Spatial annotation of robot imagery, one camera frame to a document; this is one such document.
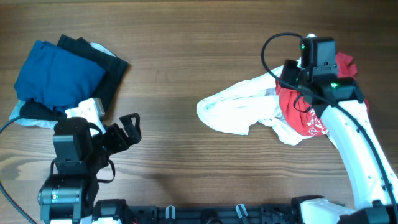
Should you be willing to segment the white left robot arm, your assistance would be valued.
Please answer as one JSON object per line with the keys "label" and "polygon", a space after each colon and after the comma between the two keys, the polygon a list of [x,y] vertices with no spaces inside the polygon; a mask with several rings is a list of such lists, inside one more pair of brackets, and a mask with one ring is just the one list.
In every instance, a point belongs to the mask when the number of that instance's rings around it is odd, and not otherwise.
{"label": "white left robot arm", "polygon": [[129,223],[134,214],[125,200],[95,200],[101,183],[98,172],[115,171],[113,154],[141,141],[138,113],[120,117],[122,125],[105,126],[99,98],[90,98],[65,111],[67,117],[54,127],[55,159],[38,192],[40,219],[44,223]]}

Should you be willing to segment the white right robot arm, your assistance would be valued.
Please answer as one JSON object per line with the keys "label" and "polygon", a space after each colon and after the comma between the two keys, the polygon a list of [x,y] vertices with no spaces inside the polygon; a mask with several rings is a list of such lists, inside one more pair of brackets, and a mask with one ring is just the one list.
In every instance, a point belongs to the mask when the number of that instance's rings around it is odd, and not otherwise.
{"label": "white right robot arm", "polygon": [[314,79],[286,60],[280,84],[298,90],[310,102],[333,138],[351,182],[355,208],[319,196],[294,198],[299,223],[397,223],[397,176],[371,127],[356,80],[340,78],[337,65]]}

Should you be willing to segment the white t-shirt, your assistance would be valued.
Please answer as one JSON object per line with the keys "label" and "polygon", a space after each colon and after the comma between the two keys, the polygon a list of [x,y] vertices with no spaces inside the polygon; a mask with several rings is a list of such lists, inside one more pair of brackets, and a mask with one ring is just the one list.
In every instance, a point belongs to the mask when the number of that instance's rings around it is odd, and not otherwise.
{"label": "white t-shirt", "polygon": [[261,123],[291,146],[314,137],[302,136],[286,122],[275,88],[276,80],[268,73],[243,80],[199,101],[197,115],[215,131],[238,135],[248,135],[250,126]]}

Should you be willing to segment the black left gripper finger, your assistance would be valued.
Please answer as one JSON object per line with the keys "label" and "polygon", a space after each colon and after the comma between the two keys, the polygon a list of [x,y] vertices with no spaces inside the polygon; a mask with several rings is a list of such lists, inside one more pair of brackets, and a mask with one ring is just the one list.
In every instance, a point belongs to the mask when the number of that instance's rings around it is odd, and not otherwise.
{"label": "black left gripper finger", "polygon": [[128,114],[119,118],[127,134],[127,142],[130,146],[140,143],[142,139],[140,128],[140,116],[138,113]]}
{"label": "black left gripper finger", "polygon": [[67,109],[65,113],[67,118],[85,118],[87,122],[93,123],[99,127],[103,134],[106,132],[101,122],[101,118],[105,116],[105,110],[100,98],[89,98],[81,101],[76,108]]}

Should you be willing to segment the red t-shirt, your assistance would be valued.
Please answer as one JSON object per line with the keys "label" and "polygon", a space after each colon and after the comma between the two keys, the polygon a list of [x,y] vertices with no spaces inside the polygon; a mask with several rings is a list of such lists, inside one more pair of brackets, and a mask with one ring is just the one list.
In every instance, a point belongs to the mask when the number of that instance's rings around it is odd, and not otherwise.
{"label": "red t-shirt", "polygon": [[[355,78],[358,69],[354,57],[342,52],[336,54],[338,76]],[[279,95],[279,104],[286,122],[302,136],[322,136],[328,133],[322,120],[315,114],[314,109],[304,101],[296,90],[282,88],[276,82],[276,93]]]}

